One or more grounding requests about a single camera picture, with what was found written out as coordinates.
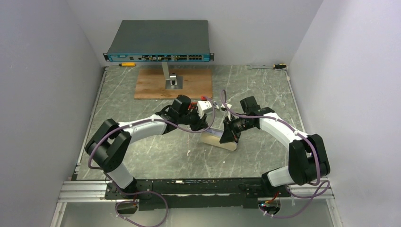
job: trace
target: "screwdriver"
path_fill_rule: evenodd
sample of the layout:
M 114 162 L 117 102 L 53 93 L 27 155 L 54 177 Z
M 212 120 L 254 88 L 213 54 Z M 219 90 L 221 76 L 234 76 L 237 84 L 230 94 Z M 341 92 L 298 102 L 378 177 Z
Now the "screwdriver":
M 137 64 L 133 63 L 133 62 L 128 62 L 128 63 L 121 63 L 118 64 L 119 66 L 125 66 L 125 67 L 135 67 Z
M 285 68 L 287 68 L 286 64 L 273 65 L 273 69 L 274 70 L 282 70 L 282 69 L 285 69 Z

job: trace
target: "wooden board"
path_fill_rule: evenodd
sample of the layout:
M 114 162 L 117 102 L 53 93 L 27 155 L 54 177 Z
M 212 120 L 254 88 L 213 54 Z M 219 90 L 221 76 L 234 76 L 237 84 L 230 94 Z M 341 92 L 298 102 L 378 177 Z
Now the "wooden board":
M 211 70 L 170 69 L 170 73 L 183 77 L 183 88 L 165 89 L 166 81 L 162 69 L 141 69 L 135 99 L 173 99 L 178 95 L 200 99 L 201 96 L 213 97 Z

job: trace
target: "white wall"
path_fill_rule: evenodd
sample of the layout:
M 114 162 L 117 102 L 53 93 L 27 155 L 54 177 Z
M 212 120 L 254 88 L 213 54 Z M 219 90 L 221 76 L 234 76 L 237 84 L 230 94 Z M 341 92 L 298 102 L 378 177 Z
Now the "white wall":
M 208 20 L 216 64 L 288 64 L 323 0 L 67 1 L 106 65 L 122 20 L 157 19 Z
M 290 64 L 345 226 L 401 226 L 401 2 L 325 0 Z
M 0 226 L 50 225 L 101 66 L 65 0 L 0 0 Z

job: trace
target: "marble surface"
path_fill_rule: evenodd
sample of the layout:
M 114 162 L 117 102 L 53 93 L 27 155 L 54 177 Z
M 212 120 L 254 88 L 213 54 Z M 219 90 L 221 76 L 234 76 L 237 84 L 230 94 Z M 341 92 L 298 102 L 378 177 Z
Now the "marble surface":
M 232 109 L 242 112 L 239 101 L 255 96 L 261 107 L 270 107 L 290 124 L 301 129 L 284 71 L 252 69 L 238 65 L 184 65 L 171 68 L 212 69 L 213 99 L 220 103 L 221 89 L 227 90 Z M 113 118 L 128 122 L 149 117 L 172 100 L 135 100 L 140 67 L 111 66 L 96 106 L 89 137 L 102 122 Z M 217 112 L 213 128 L 223 129 L 224 112 Z M 88 169 L 84 153 L 79 180 L 104 179 L 102 171 Z M 174 130 L 131 144 L 124 164 L 136 178 L 252 177 L 288 164 L 288 151 L 271 135 L 256 128 L 241 133 L 236 151 L 200 142 L 199 134 Z

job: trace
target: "metal pole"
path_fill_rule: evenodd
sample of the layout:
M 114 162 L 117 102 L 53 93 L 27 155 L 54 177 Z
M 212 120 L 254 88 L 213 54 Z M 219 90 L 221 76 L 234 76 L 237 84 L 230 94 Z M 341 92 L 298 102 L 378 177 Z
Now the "metal pole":
M 295 100 L 294 91 L 292 90 L 292 86 L 291 86 L 291 82 L 290 82 L 291 78 L 288 76 L 287 70 L 284 70 L 284 73 L 286 74 L 289 90 L 291 91 L 292 99 L 294 100 L 294 104 L 295 104 L 296 112 L 298 113 L 299 121 L 301 122 L 302 131 L 305 131 L 304 123 L 302 122 L 302 118 L 301 118 L 301 113 L 299 112 L 298 105 L 296 104 L 296 100 Z
M 165 80 L 170 80 L 170 72 L 168 71 L 168 65 L 166 61 L 162 62 L 162 67 Z
M 100 92 L 102 91 L 103 83 L 104 83 L 104 81 L 105 81 L 106 73 L 107 73 L 107 70 L 108 70 L 108 69 L 109 69 L 109 67 L 106 67 L 106 68 L 105 68 L 105 70 L 104 70 L 104 72 L 103 72 L 102 80 L 100 81 L 100 86 L 99 86 L 99 89 L 98 89 L 98 91 L 97 91 L 95 103 L 93 104 L 92 112 L 91 112 L 91 114 L 90 114 L 87 132 L 85 133 L 84 142 L 82 143 L 81 151 L 79 152 L 78 161 L 77 161 L 78 163 L 81 162 L 82 155 L 83 155 L 83 153 L 84 153 L 84 148 L 85 148 L 85 145 L 86 145 L 86 143 L 87 143 L 87 137 L 88 137 L 88 135 L 89 135 L 90 126 L 92 125 L 93 117 L 95 116 L 95 110 L 96 110 L 96 107 L 97 107 L 97 102 L 99 101 Z

